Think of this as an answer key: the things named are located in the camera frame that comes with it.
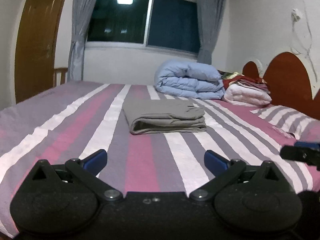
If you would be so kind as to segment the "grey pants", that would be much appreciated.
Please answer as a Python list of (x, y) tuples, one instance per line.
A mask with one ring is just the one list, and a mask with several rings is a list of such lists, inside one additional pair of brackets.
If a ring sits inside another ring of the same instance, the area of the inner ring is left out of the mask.
[(123, 111), (133, 135), (204, 132), (204, 110), (189, 100), (126, 99)]

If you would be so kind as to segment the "striped pillow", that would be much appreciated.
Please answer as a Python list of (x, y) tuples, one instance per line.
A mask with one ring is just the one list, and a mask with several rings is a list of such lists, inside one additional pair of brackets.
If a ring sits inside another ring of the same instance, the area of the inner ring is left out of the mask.
[(283, 132), (291, 134), (297, 140), (308, 135), (312, 128), (319, 128), (319, 120), (282, 105), (251, 110), (251, 113)]

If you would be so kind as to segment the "striped pink bed sheet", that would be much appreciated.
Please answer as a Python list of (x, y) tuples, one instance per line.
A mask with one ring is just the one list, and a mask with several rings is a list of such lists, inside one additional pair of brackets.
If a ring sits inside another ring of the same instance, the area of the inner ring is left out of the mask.
[(279, 156), (295, 138), (262, 118), (261, 110), (219, 100), (194, 100), (207, 129), (196, 133), (132, 135), (122, 110), (125, 100), (174, 98), (152, 86), (70, 82), (1, 111), (1, 233), (17, 229), (9, 206), (25, 176), (40, 159), (63, 164), (104, 149), (99, 178), (121, 192), (191, 192), (212, 179), (206, 150), (250, 165), (277, 163), (297, 191), (319, 190), (319, 172)]

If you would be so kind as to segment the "red wooden headboard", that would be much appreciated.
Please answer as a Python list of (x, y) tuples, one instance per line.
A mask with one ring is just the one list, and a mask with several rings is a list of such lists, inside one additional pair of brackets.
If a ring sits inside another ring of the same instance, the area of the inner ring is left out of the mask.
[(271, 61), (261, 78), (267, 83), (273, 105), (291, 107), (319, 119), (319, 93), (312, 95), (306, 68), (296, 55), (280, 53)]

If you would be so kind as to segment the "folded pink white blanket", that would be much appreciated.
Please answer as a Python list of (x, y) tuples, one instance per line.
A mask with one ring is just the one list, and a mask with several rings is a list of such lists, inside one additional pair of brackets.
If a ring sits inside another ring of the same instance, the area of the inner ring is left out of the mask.
[(272, 102), (266, 92), (237, 84), (232, 84), (226, 89), (223, 100), (233, 105), (246, 107), (265, 107)]

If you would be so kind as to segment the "folded dark red clothes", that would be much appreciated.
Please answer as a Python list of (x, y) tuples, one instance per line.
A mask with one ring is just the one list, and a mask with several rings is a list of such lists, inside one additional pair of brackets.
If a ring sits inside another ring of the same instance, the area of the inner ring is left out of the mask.
[(239, 72), (230, 73), (230, 72), (223, 72), (221, 70), (219, 70), (219, 73), (221, 74), (221, 78), (222, 78), (223, 86), (225, 90), (227, 90), (227, 88), (230, 85), (236, 84), (246, 88), (260, 90), (267, 94), (271, 93), (268, 89), (267, 82), (260, 77), (248, 77), (240, 74)]

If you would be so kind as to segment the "folded light blue duvet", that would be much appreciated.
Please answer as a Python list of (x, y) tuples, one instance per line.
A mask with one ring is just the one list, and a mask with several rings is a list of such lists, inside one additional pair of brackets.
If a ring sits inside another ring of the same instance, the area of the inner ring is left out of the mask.
[(184, 98), (220, 100), (225, 89), (221, 74), (211, 65), (168, 60), (155, 72), (155, 89)]

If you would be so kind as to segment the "wooden chair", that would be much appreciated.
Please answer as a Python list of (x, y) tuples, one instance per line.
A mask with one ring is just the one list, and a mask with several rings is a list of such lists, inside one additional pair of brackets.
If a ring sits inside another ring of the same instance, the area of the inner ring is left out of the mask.
[(66, 82), (67, 67), (54, 68), (54, 87)]

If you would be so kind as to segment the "brown wooden door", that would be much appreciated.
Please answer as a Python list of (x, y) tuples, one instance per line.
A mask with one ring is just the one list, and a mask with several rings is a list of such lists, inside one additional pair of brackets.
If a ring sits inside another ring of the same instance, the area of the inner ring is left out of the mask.
[(54, 61), (65, 0), (26, 0), (15, 51), (15, 99), (22, 102), (54, 86)]

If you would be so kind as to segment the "dark glass window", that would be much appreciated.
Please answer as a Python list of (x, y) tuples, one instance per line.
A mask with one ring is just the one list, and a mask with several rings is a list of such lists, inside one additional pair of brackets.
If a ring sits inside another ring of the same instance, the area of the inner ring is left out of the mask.
[(196, 0), (97, 0), (87, 41), (196, 54)]

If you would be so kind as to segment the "grey right curtain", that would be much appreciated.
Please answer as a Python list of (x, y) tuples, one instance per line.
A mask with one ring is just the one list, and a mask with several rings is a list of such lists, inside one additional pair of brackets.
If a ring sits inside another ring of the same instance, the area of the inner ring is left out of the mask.
[(212, 54), (219, 37), (226, 0), (197, 0), (197, 21), (200, 49), (199, 63), (211, 64)]

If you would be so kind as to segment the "grey curtain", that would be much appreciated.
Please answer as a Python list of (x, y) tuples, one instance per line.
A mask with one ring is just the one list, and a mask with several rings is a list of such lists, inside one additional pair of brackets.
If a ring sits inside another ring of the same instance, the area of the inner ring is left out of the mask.
[(199, 63), (211, 64), (212, 54), (219, 37), (226, 0), (197, 0), (197, 21), (200, 49)]
[(73, 0), (72, 35), (68, 60), (68, 81), (82, 81), (89, 22), (97, 0)]

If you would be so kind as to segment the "grey left curtain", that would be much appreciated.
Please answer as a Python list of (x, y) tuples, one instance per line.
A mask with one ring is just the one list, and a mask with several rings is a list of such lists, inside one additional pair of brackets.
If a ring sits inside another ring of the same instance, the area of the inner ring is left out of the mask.
[(73, 0), (72, 35), (68, 60), (68, 81), (82, 81), (89, 22), (97, 0)]

